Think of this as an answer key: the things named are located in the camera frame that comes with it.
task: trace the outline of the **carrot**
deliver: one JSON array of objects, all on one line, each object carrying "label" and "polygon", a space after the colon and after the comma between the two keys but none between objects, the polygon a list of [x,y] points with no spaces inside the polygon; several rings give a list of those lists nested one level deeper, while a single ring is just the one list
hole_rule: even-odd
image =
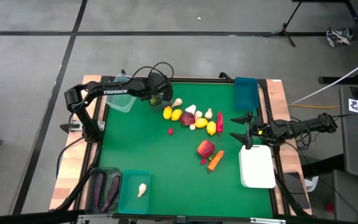
[{"label": "carrot", "polygon": [[213,158],[213,160],[212,160],[211,162],[209,162],[209,165],[208,165],[208,170],[209,170],[209,171],[215,170],[215,167],[216,167],[216,165],[219,163],[219,161],[222,159],[223,154],[224,154],[224,151],[223,151],[223,150],[220,150],[220,151],[215,155],[215,157]]}]

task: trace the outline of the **gray concrete floor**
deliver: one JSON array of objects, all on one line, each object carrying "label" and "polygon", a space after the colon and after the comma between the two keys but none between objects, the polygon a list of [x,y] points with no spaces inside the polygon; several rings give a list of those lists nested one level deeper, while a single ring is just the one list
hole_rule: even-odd
[{"label": "gray concrete floor", "polygon": [[[358,13],[358,1],[353,3]],[[0,30],[72,30],[80,4],[0,0]],[[295,6],[287,0],[89,0],[80,30],[270,31],[280,28]],[[344,4],[304,3],[288,30],[323,32],[327,26],[351,25]],[[81,83],[83,75],[115,75],[122,68],[132,73],[164,60],[181,77],[217,77],[225,71],[232,77],[282,79],[290,103],[322,88],[319,76],[340,77],[358,66],[358,42],[332,49],[323,37],[293,40],[296,48],[279,37],[77,37],[23,212],[48,209],[57,156],[67,138],[59,128],[69,116],[62,93]],[[11,205],[67,42],[68,37],[0,37],[0,138],[5,140],[0,215]],[[337,105],[338,87],[303,103]],[[324,111],[290,108],[300,119]],[[320,134],[305,154],[324,159],[341,152],[338,131]],[[313,196],[312,206],[320,198]]]}]

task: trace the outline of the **green mat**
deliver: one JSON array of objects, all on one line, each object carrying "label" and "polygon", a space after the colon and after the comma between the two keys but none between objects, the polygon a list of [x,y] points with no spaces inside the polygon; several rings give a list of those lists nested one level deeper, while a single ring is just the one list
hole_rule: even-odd
[{"label": "green mat", "polygon": [[[182,98],[182,111],[195,104],[205,113],[212,108],[224,117],[222,136],[207,134],[206,129],[190,130],[179,121],[165,120],[145,102],[136,99],[129,113],[109,110],[100,167],[145,169],[151,171],[150,215],[272,218],[267,189],[248,189],[241,185],[239,150],[241,144],[229,132],[244,133],[246,127],[231,122],[245,111],[234,111],[234,85],[174,83],[174,98]],[[168,129],[173,128],[173,136]],[[225,155],[215,171],[200,165],[196,149],[209,139],[215,152]]]}]

